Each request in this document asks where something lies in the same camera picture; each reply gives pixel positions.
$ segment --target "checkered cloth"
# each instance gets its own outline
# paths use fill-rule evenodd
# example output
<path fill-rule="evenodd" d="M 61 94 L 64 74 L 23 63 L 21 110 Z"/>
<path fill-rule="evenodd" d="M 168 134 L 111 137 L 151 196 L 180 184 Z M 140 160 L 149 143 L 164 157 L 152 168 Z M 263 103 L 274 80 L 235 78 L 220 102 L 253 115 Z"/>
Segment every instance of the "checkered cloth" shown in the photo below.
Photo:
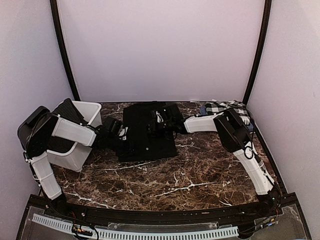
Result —
<path fill-rule="evenodd" d="M 204 106 L 207 115 L 215 115 L 225 109 L 234 108 L 234 111 L 239 114 L 242 121 L 247 125 L 250 124 L 249 114 L 245 110 L 246 106 L 240 101 L 218 101 L 212 99 L 212 102 L 206 102 Z"/>

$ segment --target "white container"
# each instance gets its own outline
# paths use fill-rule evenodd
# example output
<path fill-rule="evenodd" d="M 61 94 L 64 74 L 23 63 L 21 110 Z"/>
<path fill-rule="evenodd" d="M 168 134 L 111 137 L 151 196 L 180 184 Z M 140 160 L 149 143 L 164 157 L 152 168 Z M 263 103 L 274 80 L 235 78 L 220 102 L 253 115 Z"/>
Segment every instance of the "white container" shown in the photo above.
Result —
<path fill-rule="evenodd" d="M 96 102 L 72 101 L 74 106 L 84 117 L 89 125 L 97 127 L 102 124 L 101 104 Z M 82 170 L 82 166 L 89 156 L 92 148 L 75 142 L 72 148 L 65 153 L 47 150 L 50 163 L 76 172 Z"/>

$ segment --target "marble table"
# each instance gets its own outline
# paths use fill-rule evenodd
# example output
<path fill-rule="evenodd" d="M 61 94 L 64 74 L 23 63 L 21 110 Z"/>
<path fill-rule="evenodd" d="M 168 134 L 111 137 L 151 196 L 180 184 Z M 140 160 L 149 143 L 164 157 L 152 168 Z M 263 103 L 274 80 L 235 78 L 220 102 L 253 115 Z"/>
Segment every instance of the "marble table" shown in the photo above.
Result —
<path fill-rule="evenodd" d="M 101 116 L 122 119 L 132 103 L 103 103 Z M 202 103 L 179 102 L 185 116 L 198 114 Z M 81 172 L 53 166 L 68 202 L 137 211 L 185 211 L 257 202 L 254 185 L 216 132 L 178 134 L 178 156 L 149 162 L 118 163 L 111 150 L 92 150 Z M 264 150 L 254 145 L 273 177 Z"/>

